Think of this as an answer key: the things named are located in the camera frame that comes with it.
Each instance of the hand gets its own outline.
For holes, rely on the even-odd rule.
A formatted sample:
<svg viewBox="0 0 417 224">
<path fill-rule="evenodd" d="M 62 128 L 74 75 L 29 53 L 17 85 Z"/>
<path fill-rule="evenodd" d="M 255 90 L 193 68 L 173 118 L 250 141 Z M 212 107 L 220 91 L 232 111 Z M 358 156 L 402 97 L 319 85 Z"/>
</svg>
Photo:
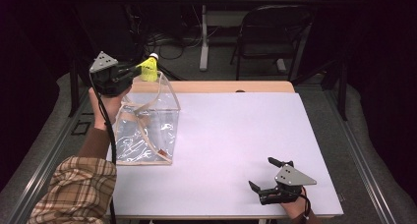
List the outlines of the hand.
<svg viewBox="0 0 417 224">
<path fill-rule="evenodd" d="M 306 195 L 304 188 L 301 190 L 301 195 L 303 196 Z M 306 200 L 303 199 L 302 197 L 298 197 L 293 202 L 280 203 L 280 204 L 285 209 L 289 218 L 294 219 L 297 216 L 299 216 L 301 213 L 304 213 Z"/>
<path fill-rule="evenodd" d="M 130 89 L 130 87 L 127 88 L 125 91 L 115 97 L 107 97 L 104 95 L 101 96 L 101 101 L 104 104 L 111 124 L 116 122 L 116 115 L 120 106 L 122 105 L 122 98 L 129 92 Z M 92 112 L 94 113 L 94 127 L 106 131 L 107 127 L 105 125 L 105 120 L 101 115 L 100 109 L 98 107 L 98 99 L 95 96 L 94 90 L 92 88 L 89 89 L 89 101 L 91 102 Z"/>
</svg>

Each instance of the gray carpet floor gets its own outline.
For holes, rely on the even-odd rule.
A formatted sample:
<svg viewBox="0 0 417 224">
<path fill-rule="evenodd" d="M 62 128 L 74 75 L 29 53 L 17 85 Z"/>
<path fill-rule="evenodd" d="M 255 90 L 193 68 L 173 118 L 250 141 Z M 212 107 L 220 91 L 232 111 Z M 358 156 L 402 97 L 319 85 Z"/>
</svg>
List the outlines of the gray carpet floor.
<svg viewBox="0 0 417 224">
<path fill-rule="evenodd" d="M 206 72 L 199 70 L 200 48 L 198 46 L 183 49 L 169 44 L 150 46 L 149 51 L 158 53 L 161 57 L 159 63 L 168 71 L 184 79 L 233 81 L 235 65 L 229 65 L 233 41 L 234 38 L 227 38 L 221 34 L 214 34 L 211 37 Z M 275 81 L 286 79 L 286 76 L 276 75 L 276 67 L 270 61 L 242 64 L 245 64 L 245 68 L 242 70 L 243 75 L 253 76 L 259 72 L 262 72 L 263 75 L 275 75 L 244 77 L 242 80 Z M 397 185 L 386 165 L 372 147 L 360 106 L 360 95 L 354 88 L 348 88 L 346 105 L 348 121 L 341 123 L 338 114 L 334 111 L 334 93 L 322 91 L 318 85 L 319 82 L 312 78 L 304 84 L 297 85 L 295 89 L 301 95 L 345 213 L 342 216 L 324 220 L 324 223 L 386 223 L 376 208 L 375 201 L 370 196 L 372 188 L 364 182 L 365 179 L 360 173 L 360 164 L 355 161 L 350 148 L 352 139 L 346 135 L 343 126 L 348 127 L 353 134 L 373 177 L 378 182 L 378 188 L 381 189 L 380 192 L 395 220 L 395 222 L 388 223 L 417 223 L 415 203 Z M 36 178 L 42 173 L 40 171 L 42 169 L 38 165 L 44 163 L 45 159 L 49 159 L 48 155 L 53 154 L 53 159 L 48 162 L 50 167 L 54 168 L 65 157 L 75 154 L 84 139 L 84 131 L 92 120 L 86 98 L 86 88 L 80 84 L 81 108 L 76 116 L 68 118 L 71 107 L 69 76 L 62 77 L 58 83 L 61 91 L 54 111 L 18 171 L 0 194 L 0 205 L 2 206 L 0 223 L 22 223 L 22 220 L 29 215 L 30 209 L 34 205 L 33 202 L 45 192 L 45 184 L 36 182 Z M 50 176 L 51 172 L 46 171 L 44 175 Z M 138 223 L 138 221 L 120 220 L 120 223 Z"/>
</svg>

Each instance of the chair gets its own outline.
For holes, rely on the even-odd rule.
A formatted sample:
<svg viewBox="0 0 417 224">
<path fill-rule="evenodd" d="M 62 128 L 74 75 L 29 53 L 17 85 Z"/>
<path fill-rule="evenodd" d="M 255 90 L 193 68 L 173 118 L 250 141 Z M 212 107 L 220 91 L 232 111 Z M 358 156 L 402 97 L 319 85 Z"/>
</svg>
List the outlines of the chair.
<svg viewBox="0 0 417 224">
<path fill-rule="evenodd" d="M 312 22 L 313 12 L 305 6 L 267 5 L 250 11 L 244 18 L 230 64 L 237 56 L 236 81 L 241 58 L 292 59 L 291 78 L 303 30 Z"/>
</svg>

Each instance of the white paper sheet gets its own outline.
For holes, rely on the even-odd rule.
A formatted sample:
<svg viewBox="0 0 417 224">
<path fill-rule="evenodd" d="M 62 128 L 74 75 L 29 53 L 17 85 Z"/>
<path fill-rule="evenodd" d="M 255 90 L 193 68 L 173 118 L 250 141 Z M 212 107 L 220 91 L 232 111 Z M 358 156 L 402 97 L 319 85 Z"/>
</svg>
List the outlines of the white paper sheet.
<svg viewBox="0 0 417 224">
<path fill-rule="evenodd" d="M 118 166 L 116 215 L 153 218 L 285 216 L 261 205 L 248 181 L 273 188 L 294 161 L 318 184 L 306 187 L 318 215 L 343 213 L 297 93 L 178 93 L 181 112 L 173 164 Z"/>
</svg>

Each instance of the plaid sleeve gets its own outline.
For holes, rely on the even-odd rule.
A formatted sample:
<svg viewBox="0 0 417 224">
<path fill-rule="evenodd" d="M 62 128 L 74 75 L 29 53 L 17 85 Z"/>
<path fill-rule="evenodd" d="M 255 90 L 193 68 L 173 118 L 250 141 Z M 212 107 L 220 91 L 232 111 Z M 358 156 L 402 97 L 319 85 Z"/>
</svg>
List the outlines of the plaid sleeve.
<svg viewBox="0 0 417 224">
<path fill-rule="evenodd" d="M 56 169 L 28 223 L 103 223 L 116 184 L 116 166 L 100 158 L 69 157 Z"/>
</svg>

